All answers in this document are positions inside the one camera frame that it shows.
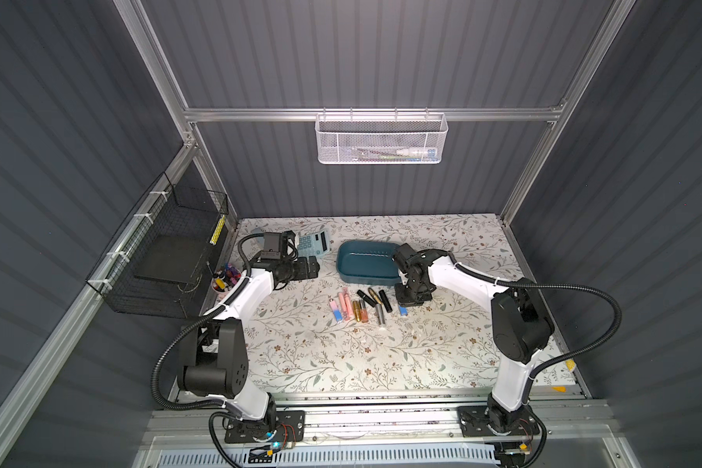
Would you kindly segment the coral lip gloss silver cap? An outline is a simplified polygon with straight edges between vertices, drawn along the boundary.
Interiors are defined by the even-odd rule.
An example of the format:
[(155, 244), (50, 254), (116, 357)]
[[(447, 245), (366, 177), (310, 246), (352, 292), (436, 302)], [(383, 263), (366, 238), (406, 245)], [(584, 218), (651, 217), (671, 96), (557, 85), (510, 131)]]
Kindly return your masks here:
[(366, 308), (366, 304), (362, 300), (360, 300), (360, 317), (361, 317), (361, 321), (363, 323), (368, 323), (368, 321), (369, 321), (368, 310)]

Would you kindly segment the pink blue gradient lipstick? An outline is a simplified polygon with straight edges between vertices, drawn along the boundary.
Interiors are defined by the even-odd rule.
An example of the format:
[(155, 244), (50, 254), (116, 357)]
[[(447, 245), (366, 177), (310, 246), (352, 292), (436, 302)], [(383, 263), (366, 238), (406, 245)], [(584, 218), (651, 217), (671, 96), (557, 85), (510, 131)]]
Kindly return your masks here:
[(337, 323), (343, 322), (344, 321), (343, 314), (342, 314), (337, 302), (335, 300), (330, 300), (330, 306), (331, 306), (331, 312), (333, 312), (333, 317), (335, 318), (335, 321), (337, 321)]

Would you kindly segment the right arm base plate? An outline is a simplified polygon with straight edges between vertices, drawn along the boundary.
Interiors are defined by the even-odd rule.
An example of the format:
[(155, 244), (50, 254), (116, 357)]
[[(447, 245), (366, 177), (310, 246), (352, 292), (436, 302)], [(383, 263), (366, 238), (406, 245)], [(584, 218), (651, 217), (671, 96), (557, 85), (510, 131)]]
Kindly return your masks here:
[(505, 411), (499, 406), (461, 406), (456, 409), (457, 422), (464, 437), (533, 436), (540, 426), (528, 406)]

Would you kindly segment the teal storage box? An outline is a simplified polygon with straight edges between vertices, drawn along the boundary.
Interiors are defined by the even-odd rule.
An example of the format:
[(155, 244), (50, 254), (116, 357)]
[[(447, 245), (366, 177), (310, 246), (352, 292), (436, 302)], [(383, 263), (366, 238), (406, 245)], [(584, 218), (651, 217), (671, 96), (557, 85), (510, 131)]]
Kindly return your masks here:
[(349, 240), (337, 251), (337, 272), (343, 282), (370, 286), (394, 286), (401, 282), (393, 261), (396, 243)]

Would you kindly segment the silver lipstick tube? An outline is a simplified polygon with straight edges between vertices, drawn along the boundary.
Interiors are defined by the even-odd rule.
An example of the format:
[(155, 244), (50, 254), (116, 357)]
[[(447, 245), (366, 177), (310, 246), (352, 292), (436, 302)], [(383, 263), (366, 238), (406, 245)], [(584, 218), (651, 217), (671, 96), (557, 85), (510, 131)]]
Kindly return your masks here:
[(378, 325), (380, 329), (386, 327), (385, 311), (382, 305), (378, 304), (376, 306), (376, 317), (378, 318)]

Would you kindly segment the black lipstick tube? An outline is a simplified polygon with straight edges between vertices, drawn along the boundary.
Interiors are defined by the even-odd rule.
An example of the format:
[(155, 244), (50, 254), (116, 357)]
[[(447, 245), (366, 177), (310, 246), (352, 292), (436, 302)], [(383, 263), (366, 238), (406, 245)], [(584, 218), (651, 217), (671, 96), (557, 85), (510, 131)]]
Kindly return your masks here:
[(381, 302), (382, 302), (382, 305), (383, 305), (385, 311), (386, 311), (387, 313), (391, 313), (391, 312), (393, 311), (393, 308), (392, 308), (392, 304), (391, 304), (391, 302), (390, 302), (390, 300), (389, 300), (388, 295), (386, 294), (386, 292), (384, 292), (384, 290), (380, 290), (380, 291), (378, 292), (378, 295), (379, 295), (379, 298), (380, 298), (380, 300), (381, 300)]

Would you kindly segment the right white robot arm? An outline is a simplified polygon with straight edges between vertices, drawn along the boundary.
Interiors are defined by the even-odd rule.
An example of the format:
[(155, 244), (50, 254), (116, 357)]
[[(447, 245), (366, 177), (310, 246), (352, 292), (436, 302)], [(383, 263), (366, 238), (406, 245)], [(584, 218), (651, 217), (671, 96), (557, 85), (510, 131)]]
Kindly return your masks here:
[(491, 312), (491, 333), (500, 353), (497, 379), (487, 401), (485, 419), (497, 435), (507, 435), (528, 418), (528, 396), (539, 364), (555, 328), (546, 308), (536, 303), (533, 282), (523, 278), (504, 282), (458, 262), (452, 253), (430, 249), (415, 251), (399, 246), (393, 261), (402, 274), (395, 286), (399, 304), (419, 306), (433, 292), (447, 289)]

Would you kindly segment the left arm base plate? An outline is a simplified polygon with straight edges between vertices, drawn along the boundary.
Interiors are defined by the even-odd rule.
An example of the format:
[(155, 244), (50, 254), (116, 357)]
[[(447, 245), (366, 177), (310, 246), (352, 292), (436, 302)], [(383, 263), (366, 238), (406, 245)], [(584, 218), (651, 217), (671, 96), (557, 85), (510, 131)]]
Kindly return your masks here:
[(305, 420), (305, 411), (278, 411), (273, 422), (229, 420), (223, 440), (226, 444), (297, 443), (304, 438)]

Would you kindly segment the gold glitter lipstick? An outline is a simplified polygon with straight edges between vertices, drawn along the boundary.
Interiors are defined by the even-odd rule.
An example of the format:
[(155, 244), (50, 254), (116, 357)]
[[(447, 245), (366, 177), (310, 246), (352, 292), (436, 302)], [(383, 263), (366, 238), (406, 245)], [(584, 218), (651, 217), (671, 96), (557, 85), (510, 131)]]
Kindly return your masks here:
[(353, 310), (355, 320), (357, 322), (361, 322), (362, 321), (362, 313), (361, 313), (361, 306), (360, 306), (360, 303), (358, 302), (358, 300), (353, 300), (352, 310)]

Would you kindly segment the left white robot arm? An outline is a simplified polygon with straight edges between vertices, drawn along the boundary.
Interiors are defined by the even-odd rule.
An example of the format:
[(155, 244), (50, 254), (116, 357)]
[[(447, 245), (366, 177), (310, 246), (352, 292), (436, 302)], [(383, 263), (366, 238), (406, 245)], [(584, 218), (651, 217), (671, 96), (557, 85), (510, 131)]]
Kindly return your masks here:
[(266, 419), (272, 406), (271, 396), (249, 378), (244, 325), (255, 315), (259, 304), (285, 281), (284, 273), (292, 282), (313, 280), (319, 271), (316, 257), (300, 257), (294, 262), (269, 262), (244, 273), (237, 286), (212, 308), (216, 314), (216, 350), (204, 350), (206, 339), (201, 337), (186, 337), (179, 344), (179, 388), (207, 398), (241, 420)]

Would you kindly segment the pink lip gloss tube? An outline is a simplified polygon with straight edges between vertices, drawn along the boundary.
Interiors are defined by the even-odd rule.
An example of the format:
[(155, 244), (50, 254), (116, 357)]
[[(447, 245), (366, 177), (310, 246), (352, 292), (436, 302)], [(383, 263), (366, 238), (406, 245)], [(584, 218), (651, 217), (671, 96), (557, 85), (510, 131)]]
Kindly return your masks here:
[(339, 293), (339, 306), (344, 321), (350, 321), (354, 318), (353, 309), (349, 305), (348, 296), (346, 292)]

